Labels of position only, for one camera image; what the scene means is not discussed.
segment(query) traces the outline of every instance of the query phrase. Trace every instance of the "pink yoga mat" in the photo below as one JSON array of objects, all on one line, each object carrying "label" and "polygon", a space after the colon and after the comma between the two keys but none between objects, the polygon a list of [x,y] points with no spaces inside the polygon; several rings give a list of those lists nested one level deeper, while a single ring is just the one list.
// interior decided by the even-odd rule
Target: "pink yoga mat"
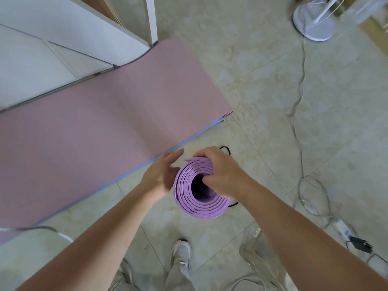
[{"label": "pink yoga mat", "polygon": [[[176,38],[126,66],[3,112],[0,227],[36,224],[230,112]],[[0,243],[10,237],[0,232]]]}]

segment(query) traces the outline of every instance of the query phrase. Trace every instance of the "floor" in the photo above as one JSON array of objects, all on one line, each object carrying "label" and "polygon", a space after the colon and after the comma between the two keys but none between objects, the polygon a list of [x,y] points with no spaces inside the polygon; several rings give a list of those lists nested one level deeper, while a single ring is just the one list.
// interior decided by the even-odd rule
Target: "floor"
[{"label": "floor", "polygon": [[[159,39],[184,39],[234,109],[232,116],[187,143],[183,159],[206,146],[230,148],[250,176],[286,203],[295,199],[299,153],[288,114],[302,77],[302,37],[290,16],[293,0],[155,0]],[[341,216],[388,255],[388,59],[360,29],[306,44],[305,97],[297,116],[305,171],[327,185]],[[138,184],[147,167],[44,222],[79,236]],[[321,210],[322,196],[302,188]],[[144,218],[126,257],[142,290],[161,290],[173,242],[194,250],[191,277],[198,290],[223,290],[251,272],[238,249],[256,229],[241,206],[212,220],[185,215],[172,194]],[[328,233],[341,242],[336,232]],[[0,246],[0,285],[14,290],[67,243],[32,231]]]}]

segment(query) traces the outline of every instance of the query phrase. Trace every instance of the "right hand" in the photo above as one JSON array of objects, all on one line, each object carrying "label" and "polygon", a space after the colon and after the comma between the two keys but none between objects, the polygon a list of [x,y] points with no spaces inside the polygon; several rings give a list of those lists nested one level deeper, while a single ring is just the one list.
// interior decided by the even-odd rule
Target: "right hand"
[{"label": "right hand", "polygon": [[213,163],[214,175],[207,175],[202,182],[218,195],[239,201],[242,186],[252,179],[239,164],[218,147],[207,147],[194,153],[193,157],[205,156]]}]

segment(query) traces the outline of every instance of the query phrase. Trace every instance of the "yoga mat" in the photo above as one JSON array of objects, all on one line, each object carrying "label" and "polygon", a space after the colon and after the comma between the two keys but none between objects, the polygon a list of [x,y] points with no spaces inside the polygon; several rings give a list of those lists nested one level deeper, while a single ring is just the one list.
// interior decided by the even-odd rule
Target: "yoga mat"
[{"label": "yoga mat", "polygon": [[202,177],[213,174],[213,164],[206,157],[185,159],[174,182],[174,196],[179,208],[195,218],[210,219],[222,214],[231,199],[217,195],[202,182]]},{"label": "yoga mat", "polygon": [[[231,111],[177,38],[128,65],[5,111],[0,226],[36,224],[184,144]],[[0,233],[0,243],[10,237]]]}]

